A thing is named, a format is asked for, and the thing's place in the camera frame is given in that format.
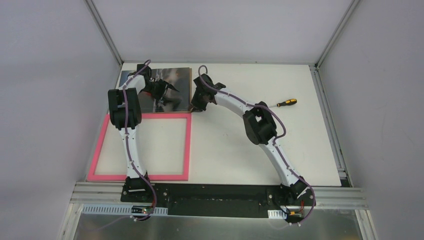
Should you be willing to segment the black screwdriver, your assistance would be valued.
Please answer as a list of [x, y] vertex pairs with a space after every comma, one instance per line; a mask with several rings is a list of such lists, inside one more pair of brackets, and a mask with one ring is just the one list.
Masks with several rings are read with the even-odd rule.
[[297, 102], [298, 102], [297, 99], [291, 98], [291, 99], [287, 99], [286, 101], [279, 102], [274, 105], [270, 105], [269, 108], [280, 108], [285, 106], [292, 106], [292, 105], [295, 105]]

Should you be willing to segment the pink photo frame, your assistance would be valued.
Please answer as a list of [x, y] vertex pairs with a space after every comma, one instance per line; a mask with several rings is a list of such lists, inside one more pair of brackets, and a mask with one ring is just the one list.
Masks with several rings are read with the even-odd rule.
[[[192, 116], [189, 113], [144, 113], [137, 130], [141, 162], [150, 181], [189, 179]], [[87, 174], [90, 182], [126, 179], [124, 144], [106, 115]]]

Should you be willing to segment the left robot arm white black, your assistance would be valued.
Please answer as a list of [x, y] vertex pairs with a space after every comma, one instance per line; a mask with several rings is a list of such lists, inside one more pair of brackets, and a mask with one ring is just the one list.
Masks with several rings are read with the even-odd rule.
[[127, 170], [122, 195], [134, 196], [143, 203], [149, 201], [155, 191], [139, 154], [137, 132], [142, 122], [142, 111], [138, 95], [145, 92], [161, 102], [167, 99], [169, 90], [176, 90], [171, 83], [152, 77], [150, 62], [138, 64], [136, 71], [120, 87], [107, 92], [109, 119], [118, 130], [124, 146]]

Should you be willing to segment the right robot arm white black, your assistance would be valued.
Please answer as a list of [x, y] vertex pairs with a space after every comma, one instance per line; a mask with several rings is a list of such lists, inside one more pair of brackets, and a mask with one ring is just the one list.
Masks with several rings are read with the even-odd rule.
[[259, 146], [274, 166], [281, 187], [284, 190], [284, 200], [290, 205], [296, 205], [304, 198], [309, 188], [305, 179], [295, 170], [279, 143], [284, 135], [277, 132], [277, 124], [283, 122], [273, 113], [265, 102], [251, 103], [225, 90], [220, 82], [214, 84], [205, 73], [194, 79], [195, 92], [191, 100], [192, 109], [203, 112], [207, 104], [222, 106], [242, 118], [247, 138]]

